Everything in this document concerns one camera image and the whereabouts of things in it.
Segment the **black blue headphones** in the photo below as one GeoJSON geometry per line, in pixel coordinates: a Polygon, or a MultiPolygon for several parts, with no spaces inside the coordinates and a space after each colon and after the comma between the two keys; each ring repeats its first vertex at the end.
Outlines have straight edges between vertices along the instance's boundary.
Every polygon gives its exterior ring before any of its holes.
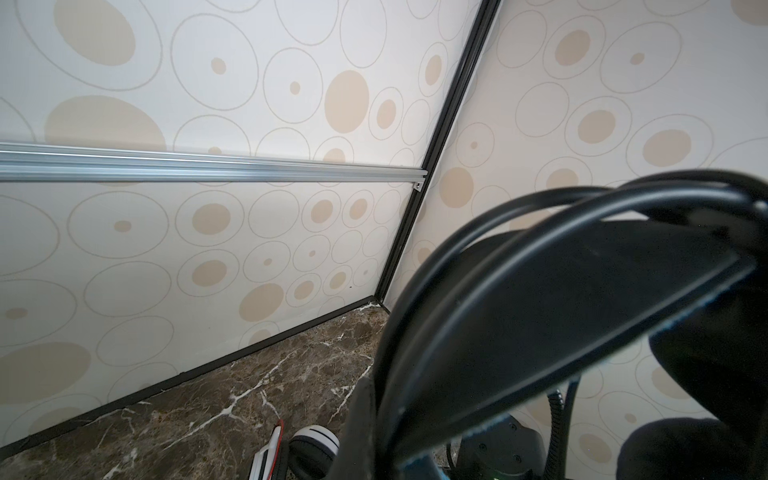
{"type": "Polygon", "coordinates": [[[439,479],[432,452],[648,336],[715,415],[661,421],[625,478],[767,474],[767,186],[690,170],[506,202],[439,245],[390,309],[374,479],[439,479]]]}

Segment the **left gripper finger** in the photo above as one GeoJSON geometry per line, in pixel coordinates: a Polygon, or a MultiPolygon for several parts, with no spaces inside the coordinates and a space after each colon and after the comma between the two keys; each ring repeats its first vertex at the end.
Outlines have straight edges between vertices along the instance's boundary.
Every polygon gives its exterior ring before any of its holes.
{"type": "Polygon", "coordinates": [[[336,458],[327,479],[371,480],[375,478],[376,394],[368,377],[360,379],[350,398],[349,411],[336,458]]]}

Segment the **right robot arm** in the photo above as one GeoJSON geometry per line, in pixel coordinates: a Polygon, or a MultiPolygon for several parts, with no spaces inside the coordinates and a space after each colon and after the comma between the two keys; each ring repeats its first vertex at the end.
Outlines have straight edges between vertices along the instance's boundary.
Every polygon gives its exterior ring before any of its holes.
{"type": "Polygon", "coordinates": [[[445,445],[450,479],[564,479],[571,417],[579,382],[572,381],[566,394],[547,395],[550,410],[550,440],[525,427],[511,416],[489,429],[463,438],[457,454],[445,445]]]}

